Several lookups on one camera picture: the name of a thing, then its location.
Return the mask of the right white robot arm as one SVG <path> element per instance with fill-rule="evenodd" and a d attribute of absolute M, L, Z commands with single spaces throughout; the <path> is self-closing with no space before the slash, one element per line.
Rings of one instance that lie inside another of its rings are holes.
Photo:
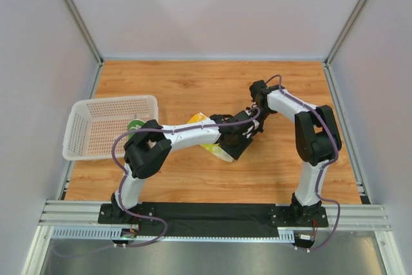
<path fill-rule="evenodd" d="M 326 227 L 321 189 L 327 169 L 337 161 L 342 141 L 330 106 L 315 106 L 290 94 L 280 85 L 253 82 L 249 88 L 252 101 L 259 107 L 259 126 L 263 131 L 266 118 L 280 113 L 294 123 L 295 146 L 302 163 L 299 184 L 292 193 L 291 204 L 275 206 L 270 214 L 277 227 Z"/>

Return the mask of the aluminium frame post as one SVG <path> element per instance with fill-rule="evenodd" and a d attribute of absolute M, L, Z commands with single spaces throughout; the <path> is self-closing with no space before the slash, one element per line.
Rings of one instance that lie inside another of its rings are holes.
<path fill-rule="evenodd" d="M 335 40 L 333 46 L 331 47 L 328 55 L 324 59 L 324 66 L 329 67 L 336 58 L 338 52 L 342 48 L 344 42 L 350 35 L 350 32 L 353 30 L 355 24 L 357 23 L 358 18 L 361 16 L 362 12 L 366 8 L 369 0 L 357 0 L 353 10 L 351 11 L 349 17 L 347 18 L 341 32 L 339 33 L 337 39 Z"/>
<path fill-rule="evenodd" d="M 74 0 L 63 0 L 68 12 L 70 13 L 72 19 L 74 20 L 77 28 L 79 29 L 83 39 L 86 42 L 88 49 L 90 50 L 91 54 L 93 55 L 94 59 L 97 61 L 98 64 L 102 64 L 104 62 L 103 56 L 99 52 L 97 45 L 95 44 L 81 14 L 75 4 Z"/>

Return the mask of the left aluminium frame post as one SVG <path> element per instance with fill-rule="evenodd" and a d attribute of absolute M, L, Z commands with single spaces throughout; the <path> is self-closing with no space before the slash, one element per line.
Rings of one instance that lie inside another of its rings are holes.
<path fill-rule="evenodd" d="M 90 50 L 91 54 L 93 55 L 94 59 L 97 61 L 98 64 L 102 64 L 104 62 L 103 56 L 99 52 L 97 45 L 95 44 L 81 14 L 75 4 L 74 0 L 63 0 L 68 12 L 70 13 L 72 19 L 74 20 L 77 28 L 79 29 L 83 39 L 86 42 L 88 49 Z"/>

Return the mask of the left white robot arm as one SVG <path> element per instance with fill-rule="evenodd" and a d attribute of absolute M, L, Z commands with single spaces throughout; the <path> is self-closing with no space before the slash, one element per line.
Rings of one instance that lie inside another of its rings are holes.
<path fill-rule="evenodd" d="M 248 108 L 234 116 L 213 115 L 195 123 L 161 126 L 149 120 L 130 129 L 117 141 L 124 144 L 124 177 L 111 197 L 111 218 L 120 223 L 132 221 L 145 181 L 155 175 L 173 151 L 197 145 L 211 146 L 217 154 L 237 160 L 260 130 L 260 110 Z"/>

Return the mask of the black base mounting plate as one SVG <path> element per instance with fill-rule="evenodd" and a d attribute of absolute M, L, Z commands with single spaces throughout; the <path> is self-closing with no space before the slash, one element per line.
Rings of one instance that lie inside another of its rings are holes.
<path fill-rule="evenodd" d="M 289 205 L 142 202 L 131 211 L 165 220 L 168 237 L 269 238 L 279 227 L 328 226 L 324 207 L 295 214 Z"/>

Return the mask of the aluminium front rail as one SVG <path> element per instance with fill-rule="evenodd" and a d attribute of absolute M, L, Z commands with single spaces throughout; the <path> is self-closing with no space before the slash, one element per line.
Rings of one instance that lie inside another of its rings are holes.
<path fill-rule="evenodd" d="M 48 200 L 39 225 L 96 226 L 103 201 Z M 338 231 L 390 231 L 384 207 L 373 204 L 342 205 Z"/>

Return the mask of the green dinosaur pattern towel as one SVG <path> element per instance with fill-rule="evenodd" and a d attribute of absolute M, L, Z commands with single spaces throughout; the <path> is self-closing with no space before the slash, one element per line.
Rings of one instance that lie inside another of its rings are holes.
<path fill-rule="evenodd" d="M 132 130 L 140 129 L 144 124 L 145 124 L 145 122 L 144 122 L 143 120 L 133 119 L 133 120 L 127 125 L 127 130 L 128 130 L 128 131 L 132 131 Z"/>

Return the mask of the white perforated plastic basket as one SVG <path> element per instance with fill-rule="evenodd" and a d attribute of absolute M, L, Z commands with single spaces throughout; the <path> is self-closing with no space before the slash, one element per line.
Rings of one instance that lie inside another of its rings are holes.
<path fill-rule="evenodd" d="M 158 120 L 156 97 L 135 95 L 76 102 L 66 125 L 63 157 L 69 161 L 110 159 L 114 141 L 135 119 Z"/>

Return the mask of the right aluminium frame post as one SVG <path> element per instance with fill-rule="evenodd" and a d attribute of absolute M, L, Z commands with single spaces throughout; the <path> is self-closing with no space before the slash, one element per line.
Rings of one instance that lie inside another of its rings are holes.
<path fill-rule="evenodd" d="M 337 39 L 335 40 L 333 46 L 331 47 L 328 55 L 324 59 L 324 66 L 329 67 L 336 58 L 338 52 L 342 48 L 344 42 L 350 35 L 350 32 L 353 30 L 355 24 L 357 23 L 358 18 L 361 16 L 362 12 L 366 8 L 369 0 L 357 0 L 353 10 L 351 11 L 349 17 L 347 18 L 341 32 L 339 33 Z"/>

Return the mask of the lime yellow towel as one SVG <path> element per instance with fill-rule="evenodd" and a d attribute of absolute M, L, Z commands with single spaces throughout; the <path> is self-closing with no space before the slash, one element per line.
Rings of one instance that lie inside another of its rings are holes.
<path fill-rule="evenodd" d="M 187 123 L 192 124 L 196 122 L 201 122 L 207 118 L 208 116 L 204 115 L 203 113 L 197 113 L 193 115 Z M 234 159 L 226 151 L 224 151 L 218 144 L 201 144 L 201 147 L 206 149 L 208 152 L 212 153 L 214 156 L 216 156 L 217 158 L 225 162 L 234 161 Z"/>

